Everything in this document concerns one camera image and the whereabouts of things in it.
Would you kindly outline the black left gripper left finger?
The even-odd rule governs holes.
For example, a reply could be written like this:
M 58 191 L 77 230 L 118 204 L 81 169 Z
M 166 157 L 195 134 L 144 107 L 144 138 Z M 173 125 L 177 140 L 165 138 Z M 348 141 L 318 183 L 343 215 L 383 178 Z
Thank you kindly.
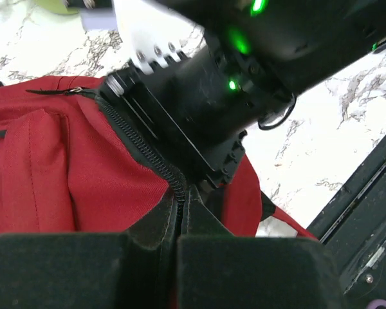
M 1 234 L 0 308 L 167 308 L 178 208 L 166 192 L 122 232 Z

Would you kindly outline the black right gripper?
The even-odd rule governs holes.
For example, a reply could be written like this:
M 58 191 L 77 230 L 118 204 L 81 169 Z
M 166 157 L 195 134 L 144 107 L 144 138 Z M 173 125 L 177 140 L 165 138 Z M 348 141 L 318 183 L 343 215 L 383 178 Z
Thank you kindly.
M 167 66 L 135 64 L 110 73 L 101 97 L 136 126 L 147 157 L 171 161 L 196 181 L 228 183 L 244 154 L 245 129 L 279 127 L 295 108 L 295 95 L 270 68 L 270 59 L 290 60 L 295 43 L 241 36 L 225 43 L 214 35 L 195 56 L 168 58 Z

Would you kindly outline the red student backpack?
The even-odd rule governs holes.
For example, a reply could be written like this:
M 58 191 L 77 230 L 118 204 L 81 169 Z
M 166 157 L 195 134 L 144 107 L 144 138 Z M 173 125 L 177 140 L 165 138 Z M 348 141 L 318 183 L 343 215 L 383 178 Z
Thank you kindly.
M 92 77 L 0 83 L 0 233 L 116 232 L 170 189 L 83 91 Z

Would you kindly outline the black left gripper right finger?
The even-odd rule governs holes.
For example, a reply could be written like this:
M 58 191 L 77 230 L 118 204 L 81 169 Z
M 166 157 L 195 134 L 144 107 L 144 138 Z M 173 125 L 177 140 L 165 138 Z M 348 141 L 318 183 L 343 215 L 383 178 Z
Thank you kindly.
M 330 253 L 309 238 L 237 237 L 189 187 L 177 242 L 178 308 L 347 308 Z

